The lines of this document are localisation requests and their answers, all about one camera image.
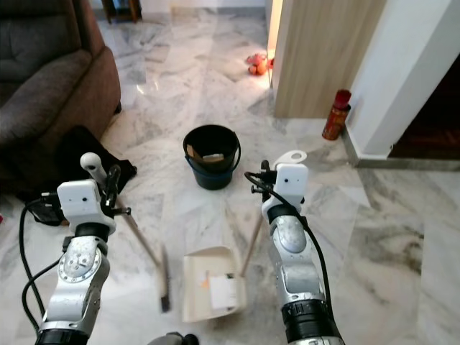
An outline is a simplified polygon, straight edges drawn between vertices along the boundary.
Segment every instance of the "brown sofa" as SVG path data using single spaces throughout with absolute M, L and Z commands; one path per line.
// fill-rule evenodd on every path
M 87 0 L 0 0 L 0 188 L 61 178 L 55 153 L 84 126 L 100 139 L 120 111 L 114 56 Z

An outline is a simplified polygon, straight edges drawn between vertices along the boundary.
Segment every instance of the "bucket handle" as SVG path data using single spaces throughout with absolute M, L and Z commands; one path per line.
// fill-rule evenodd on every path
M 193 172 L 197 173 L 198 175 L 201 175 L 205 178 L 209 178 L 209 179 L 212 179 L 212 180 L 220 180 L 222 178 L 225 178 L 229 175 L 231 175 L 233 173 L 233 171 L 235 171 L 236 167 L 238 166 L 239 164 L 239 160 L 241 159 L 242 157 L 242 146 L 240 145 L 239 143 L 239 140 L 238 140 L 238 137 L 236 137 L 236 143 L 238 144 L 238 158 L 236 159 L 236 163 L 235 165 L 232 167 L 232 169 L 230 169 L 229 171 L 223 173 L 223 174 L 220 174 L 220 175 L 216 175 L 216 174 L 206 174 L 204 172 L 201 172 L 201 171 L 198 171 L 195 169 L 195 167 L 192 165 L 192 163 L 190 163 L 190 157 L 188 155 L 185 156 L 185 160 L 187 161 L 187 163 L 190 165 L 190 167 L 192 168 Z

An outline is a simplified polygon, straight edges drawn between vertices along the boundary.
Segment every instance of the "wire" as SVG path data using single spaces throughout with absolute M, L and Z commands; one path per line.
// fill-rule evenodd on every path
M 26 286 L 24 286 L 24 289 L 22 291 L 22 307 L 24 308 L 24 312 L 26 313 L 30 323 L 32 324 L 32 326 L 34 326 L 34 330 L 35 330 L 35 333 L 38 335 L 38 331 L 39 331 L 39 327 L 38 327 L 38 323 L 36 322 L 36 320 L 34 319 L 34 316 L 32 315 L 32 313 L 30 312 L 30 309 L 29 309 L 29 306 L 27 305 L 27 291 L 29 290 L 29 288 L 32 286 L 34 287 L 35 286 L 35 283 L 34 281 L 38 278 L 40 278 L 42 275 L 44 275 L 46 272 L 48 272 L 49 270 L 51 270 L 53 267 L 57 266 L 59 264 L 59 261 L 60 261 L 60 258 L 56 261 L 54 261 L 51 265 L 45 267 L 43 270 L 41 270 L 40 272 L 38 272 L 36 275 L 34 275 L 33 277 L 31 277 L 31 279 L 29 280 L 29 282 L 27 282 Z
M 295 215 L 295 217 L 299 220 L 300 224 L 302 224 L 302 226 L 305 229 L 305 231 L 307 231 L 307 234 L 311 238 L 311 241 L 313 242 L 313 245 L 315 246 L 316 251 L 317 251 L 318 256 L 319 256 L 319 262 L 321 264 L 321 271 L 323 271 L 324 293 L 326 294 L 326 305 L 327 305 L 328 312 L 329 312 L 332 320 L 335 321 L 334 320 L 334 312 L 332 311 L 331 289 L 329 287 L 329 278 L 328 278 L 328 273 L 327 273 L 327 269 L 326 269 L 326 261 L 324 260 L 323 252 L 321 251 L 319 243 L 316 240 L 316 237 L 313 234 L 313 232 L 311 231 L 310 227 L 308 226 L 308 223 L 307 223 L 306 219 L 303 218 L 298 213 L 297 209 L 292 204 L 290 204 L 286 199 L 284 199 L 280 194 L 276 193 L 273 189 L 267 187 L 263 183 L 260 183 L 259 181 L 255 180 L 254 178 L 252 178 L 252 176 L 257 178 L 257 174 L 254 174 L 253 172 L 245 172 L 244 173 L 244 177 L 247 178 L 251 183 L 255 184 L 257 187 L 263 189 L 267 193 L 269 193 L 272 196 L 274 196 L 276 199 L 281 201 L 283 205 L 287 206 L 288 208 L 291 208 L 293 213 L 294 213 L 294 215 Z
M 24 221 L 26 219 L 27 211 L 29 210 L 29 208 L 40 202 L 41 200 L 37 199 L 37 200 L 30 201 L 29 203 L 26 203 L 26 206 L 24 206 L 24 208 L 22 209 L 21 218 L 19 221 L 19 252 L 21 254 L 21 261 L 22 261 L 22 264 L 24 265 L 24 269 L 26 270 L 27 279 L 29 281 L 32 279 L 32 273 L 30 272 L 30 267 L 29 267 L 29 264 L 27 263 L 27 258 L 26 258 L 25 248 L 24 248 Z M 35 298 L 37 299 L 38 308 L 40 309 L 40 313 L 42 314 L 42 316 L 44 316 L 45 307 L 43 306 L 42 298 L 40 297 L 40 293 L 38 292 L 37 286 L 35 285 L 35 283 L 33 283 L 33 281 L 32 281 L 31 286 L 34 291 Z

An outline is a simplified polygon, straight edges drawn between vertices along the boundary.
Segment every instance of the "red spray can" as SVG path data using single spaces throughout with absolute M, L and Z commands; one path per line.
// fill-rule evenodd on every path
M 335 140 L 339 137 L 340 132 L 345 127 L 345 119 L 350 112 L 348 102 L 351 98 L 351 92 L 348 90 L 339 90 L 336 94 L 336 99 L 333 102 L 331 112 L 329 113 L 328 121 L 323 130 L 323 138 L 327 140 Z

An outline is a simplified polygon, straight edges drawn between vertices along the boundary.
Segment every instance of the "black bucket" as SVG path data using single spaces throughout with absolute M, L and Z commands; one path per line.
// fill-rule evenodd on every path
M 219 162 L 198 162 L 188 154 L 187 145 L 191 145 L 201 157 L 221 153 L 224 159 Z M 201 126 L 188 133 L 183 142 L 183 149 L 196 182 L 208 190 L 222 189 L 230 183 L 242 155 L 235 132 L 216 124 Z M 234 163 L 237 150 L 238 158 Z

